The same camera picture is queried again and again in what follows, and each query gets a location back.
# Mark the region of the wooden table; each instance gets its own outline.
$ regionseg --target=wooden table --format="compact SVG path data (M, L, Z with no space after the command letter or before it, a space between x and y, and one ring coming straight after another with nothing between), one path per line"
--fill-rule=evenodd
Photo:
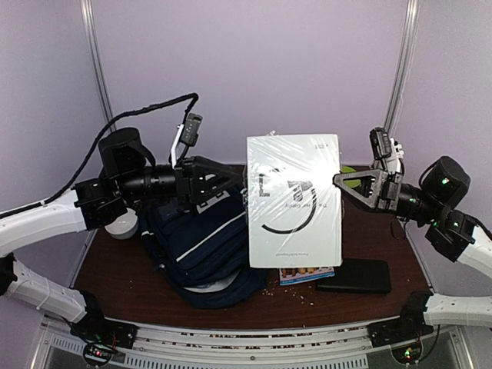
M272 270L268 288L228 309L203 311L183 301L153 272L139 238L117 241L100 230L75 283L94 293L108 317L175 327L268 329L315 327L399 315L412 291L428 290L408 241L390 235L391 216L368 214L345 202L343 257L385 260L393 291L388 295L327 293L314 282L281 287ZM396 232L402 234L399 224Z

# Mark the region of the small box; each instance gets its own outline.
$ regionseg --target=small box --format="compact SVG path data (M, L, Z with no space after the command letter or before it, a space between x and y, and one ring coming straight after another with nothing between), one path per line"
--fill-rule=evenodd
M315 279L333 277L335 275L332 267L327 268L282 268L280 270L280 286L297 284Z
M248 138L253 268L341 265L339 156L336 135Z

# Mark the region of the white stripe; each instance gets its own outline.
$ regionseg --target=white stripe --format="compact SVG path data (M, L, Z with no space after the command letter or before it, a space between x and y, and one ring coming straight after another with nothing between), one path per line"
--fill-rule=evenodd
M188 251L186 251L182 256L180 256L179 258L176 259L177 262L183 260L183 258L186 258L188 256L188 254L190 254L190 252L193 252L195 251L197 248L199 248L204 242L206 242L207 240L209 240L211 237L214 236L214 234L217 234L218 232L222 231L224 228L226 228L230 223L232 223L233 221L236 221L238 220L240 217L242 217L243 215L246 214L246 211L243 211L242 213L240 213L237 217L234 217L232 218L230 221L226 222L226 223L223 223L223 225L221 225L219 228L217 228L215 231L213 231L212 233L210 233L206 238L204 238L203 240L201 240L200 242L198 242L198 244L196 244L193 248L190 248Z

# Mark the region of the white wall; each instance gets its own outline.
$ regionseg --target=white wall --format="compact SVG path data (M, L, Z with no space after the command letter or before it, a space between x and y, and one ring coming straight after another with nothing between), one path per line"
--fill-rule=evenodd
M78 0L0 4L0 211L46 198L71 177L104 124ZM97 158L82 177L96 176ZM16 252L68 285L86 233ZM0 298L0 367L25 368L42 314Z
M404 145L406 181L441 155L471 176L459 209L492 228L492 2L427 0L421 7L417 44L395 137ZM492 295L492 281L452 264L425 240L426 229L409 224L411 236L437 292ZM488 329L469 330L483 367L490 367Z
M245 162L246 137L338 133L342 161L371 161L384 124L405 0L94 2L115 114L197 91L194 155ZM166 160L184 106L127 120Z

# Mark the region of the black phone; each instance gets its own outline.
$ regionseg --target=black phone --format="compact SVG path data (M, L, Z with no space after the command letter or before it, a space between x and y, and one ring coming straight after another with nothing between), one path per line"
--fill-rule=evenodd
M389 294L391 292L390 268L386 261L344 259L335 267L335 276L319 279L318 291L351 292L359 294Z

